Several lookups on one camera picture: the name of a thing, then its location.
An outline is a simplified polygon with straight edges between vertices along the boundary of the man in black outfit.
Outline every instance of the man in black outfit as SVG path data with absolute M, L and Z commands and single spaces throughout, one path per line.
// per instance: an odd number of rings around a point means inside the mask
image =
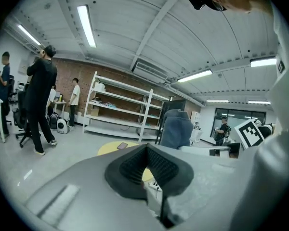
M 4 65 L 2 75 L 0 75 L 0 99 L 3 101 L 1 104 L 1 122 L 3 126 L 4 137 L 10 135 L 8 126 L 6 124 L 6 117 L 10 111 L 8 101 L 8 82 L 10 78 L 10 54 L 6 51 L 2 55 L 2 64 Z
M 219 130 L 216 130 L 217 132 L 217 135 L 215 137 L 215 141 L 216 141 L 216 144 L 215 146 L 221 146 L 223 144 L 223 138 L 225 137 L 225 132 L 227 131 L 227 118 L 226 117 L 222 117 L 222 126 L 220 127 Z
M 52 63 L 55 54 L 56 49 L 51 45 L 47 46 L 39 53 L 40 58 L 27 69 L 27 75 L 32 76 L 32 79 L 26 91 L 25 108 L 35 145 L 34 152 L 40 155 L 45 155 L 45 152 L 39 137 L 38 123 L 47 142 L 57 144 L 45 117 L 49 93 L 57 78 L 57 68 Z

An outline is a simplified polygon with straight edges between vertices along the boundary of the cardboard box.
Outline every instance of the cardboard box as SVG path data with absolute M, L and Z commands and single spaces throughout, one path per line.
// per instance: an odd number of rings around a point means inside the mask
M 96 108 L 96 107 L 93 108 L 93 109 L 91 110 L 90 115 L 91 115 L 91 116 L 98 116 L 99 110 L 100 110 L 100 108 Z

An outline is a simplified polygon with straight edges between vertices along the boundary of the white shelving unit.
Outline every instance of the white shelving unit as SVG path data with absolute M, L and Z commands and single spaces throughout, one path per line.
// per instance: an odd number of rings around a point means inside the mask
M 104 83 L 106 85 L 111 85 L 111 86 L 115 86 L 124 90 L 128 90 L 128 91 L 132 91 L 132 92 L 136 92 L 139 93 L 141 95 L 143 95 L 143 100 L 136 100 L 136 99 L 132 99 L 132 98 L 128 98 L 125 96 L 121 96 L 115 93 L 111 93 L 111 92 L 107 92 L 106 90 L 97 90 L 94 89 L 94 83 L 96 81 L 96 79 L 98 79 L 101 83 Z M 92 94 L 92 92 L 96 92 L 96 93 L 100 93 L 102 95 L 107 95 L 110 97 L 114 97 L 114 98 L 118 98 L 121 100 L 125 100 L 127 102 L 132 102 L 132 103 L 137 103 L 140 104 L 142 106 L 140 113 L 139 112 L 134 112 L 134 111 L 130 111 L 130 110 L 125 110 L 125 109 L 120 109 L 120 108 L 116 108 L 116 107 L 112 107 L 112 106 L 108 106 L 108 105 L 104 105 L 104 104 L 99 104 L 99 103 L 95 103 L 93 101 L 90 100 L 90 95 Z M 91 131 L 91 132 L 96 132 L 96 133 L 102 133 L 102 134 L 107 134 L 107 135 L 112 135 L 112 136 L 118 136 L 118 137 L 126 137 L 126 138 L 135 138 L 138 139 L 139 142 L 141 142 L 142 139 L 147 139 L 147 140 L 155 140 L 156 139 L 156 135 L 154 134 L 147 134 L 145 132 L 145 129 L 150 129 L 150 130 L 159 130 L 159 126 L 150 126 L 150 125 L 146 125 L 146 120 L 147 118 L 153 118 L 153 119 L 157 119 L 159 120 L 159 117 L 154 116 L 154 115 L 148 115 L 149 112 L 149 108 L 155 108 L 155 109 L 162 109 L 162 106 L 158 106 L 158 105 L 153 105 L 151 104 L 151 100 L 153 99 L 158 99 L 162 102 L 164 101 L 168 101 L 168 98 L 165 98 L 163 96 L 157 95 L 153 92 L 153 89 L 151 89 L 150 91 L 146 91 L 143 90 L 141 88 L 138 87 L 134 87 L 113 79 L 109 79 L 106 77 L 102 77 L 102 76 L 98 76 L 97 72 L 95 72 L 93 79 L 92 79 L 92 83 L 90 86 L 90 90 L 89 90 L 89 94 L 88 94 L 88 98 L 87 98 L 87 102 L 86 102 L 86 108 L 85 108 L 85 117 L 92 119 L 92 120 L 98 120 L 98 121 L 102 121 L 102 122 L 107 122 L 107 123 L 112 123 L 112 124 L 119 124 L 119 125 L 124 125 L 124 126 L 129 126 L 129 127 L 134 127 L 137 128 L 137 132 L 129 132 L 129 131 L 122 131 L 122 130 L 114 130 L 114 129 L 106 129 L 106 128 L 99 128 L 97 126 L 85 126 L 85 123 L 83 123 L 83 127 L 82 127 L 82 131 L 84 133 L 84 131 Z M 117 118 L 111 118 L 111 117 L 105 117 L 105 116 L 91 116 L 89 114 L 87 114 L 87 110 L 88 110 L 88 105 L 94 105 L 94 106 L 98 106 L 98 107 L 102 107 L 102 108 L 106 108 L 106 109 L 111 109 L 111 110 L 116 110 L 119 112 L 125 112 L 128 114 L 132 114 L 132 115 L 137 115 L 139 117 L 138 122 L 131 122 L 131 121 L 127 121 L 127 120 L 123 120 L 123 119 L 117 119 Z

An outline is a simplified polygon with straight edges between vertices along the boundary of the yellow mat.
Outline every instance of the yellow mat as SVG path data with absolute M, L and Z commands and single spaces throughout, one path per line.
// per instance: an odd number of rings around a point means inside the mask
M 103 145 L 103 146 L 98 150 L 97 155 L 100 156 L 100 155 L 104 155 L 104 154 L 107 154 L 107 153 L 111 153 L 111 152 L 118 151 L 117 147 L 118 147 L 121 143 L 126 143 L 126 144 L 127 144 L 127 147 L 126 147 L 126 148 L 129 148 L 129 147 L 132 147 L 132 146 L 135 146 L 135 145 L 139 145 L 139 144 L 136 144 L 136 143 L 134 143 L 134 142 L 128 142 L 128 141 L 115 141 L 115 142 L 110 142 L 110 143 L 107 143 L 107 144 Z M 143 181 L 146 182 L 146 181 L 148 181 L 148 180 L 151 180 L 152 178 L 153 178 L 153 175 L 152 175 L 151 171 L 146 168 L 146 169 L 144 170 L 144 174 L 143 174 Z

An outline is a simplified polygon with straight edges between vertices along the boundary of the hair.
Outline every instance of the hair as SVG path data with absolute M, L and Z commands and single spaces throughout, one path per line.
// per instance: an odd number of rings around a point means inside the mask
M 56 48 L 52 45 L 46 46 L 44 50 L 50 58 L 53 58 L 53 56 L 57 53 Z
M 2 54 L 2 56 L 7 57 L 8 59 L 10 59 L 10 54 L 6 51 L 5 53 Z

